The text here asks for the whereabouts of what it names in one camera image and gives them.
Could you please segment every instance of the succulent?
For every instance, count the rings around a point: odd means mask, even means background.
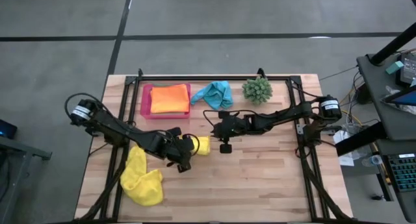
[[[255,105],[267,102],[272,96],[272,86],[265,78],[257,77],[255,80],[247,80],[242,85],[244,98],[250,100]]]

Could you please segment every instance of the orange cloth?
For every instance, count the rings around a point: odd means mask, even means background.
[[[189,95],[185,84],[153,87],[150,92],[152,114],[189,112]]]

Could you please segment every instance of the wooden table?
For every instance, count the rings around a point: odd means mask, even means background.
[[[321,95],[317,75],[301,77],[305,91]],[[120,108],[124,79],[125,75],[111,75],[106,84],[103,103],[113,114],[117,114]],[[272,113],[288,108],[290,99],[285,83],[270,82],[274,91],[273,97],[267,104],[254,106],[244,99],[241,88],[243,81],[230,81],[234,100],[231,109]],[[190,119],[144,119],[140,115],[140,102],[142,87],[146,83],[149,82],[140,82],[136,105],[135,121],[139,129],[181,127],[182,133],[210,135],[212,126],[202,115],[202,111],[210,107],[203,100],[191,107]],[[193,95],[210,82],[190,83]],[[307,100],[312,99],[307,95],[305,97]],[[127,103],[126,119],[129,106]],[[208,117],[214,123],[219,121],[215,113],[208,113]],[[167,168],[167,162],[148,155],[148,171],[162,171],[164,201],[156,206],[143,207],[123,195],[118,221],[310,221],[300,159],[294,154],[298,143],[293,122],[276,126],[262,136],[232,138],[231,154],[220,154],[220,144],[217,139],[211,138],[211,154],[192,158],[192,169],[185,173],[178,173],[174,166]],[[91,150],[101,145],[103,139],[96,138],[92,142]],[[343,212],[352,216],[335,148],[322,144],[317,147],[317,154],[325,189]],[[111,147],[108,146],[88,159],[76,218],[85,214],[102,192],[110,155]],[[109,202],[109,214],[114,196],[115,189]],[[318,213],[321,214],[316,190],[314,197]]]

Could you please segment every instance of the blue cloth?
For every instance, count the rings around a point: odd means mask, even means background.
[[[227,109],[233,105],[231,87],[228,81],[214,81],[208,84],[192,97],[190,103],[195,105],[201,98],[214,110],[218,110],[220,107]]]

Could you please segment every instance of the yellow object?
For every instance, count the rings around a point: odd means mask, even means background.
[[[134,202],[151,206],[163,201],[162,173],[155,169],[146,173],[146,154],[137,145],[130,149],[120,183]]]
[[[191,137],[192,142],[194,143],[194,150],[192,150],[192,153],[195,152],[198,148],[198,141],[195,139],[195,137]],[[200,141],[200,149],[198,149],[197,155],[208,155],[211,152],[211,148],[209,147],[209,136],[199,136],[198,137]]]
[[[150,97],[152,114],[189,112],[189,95],[185,84],[153,87]]]

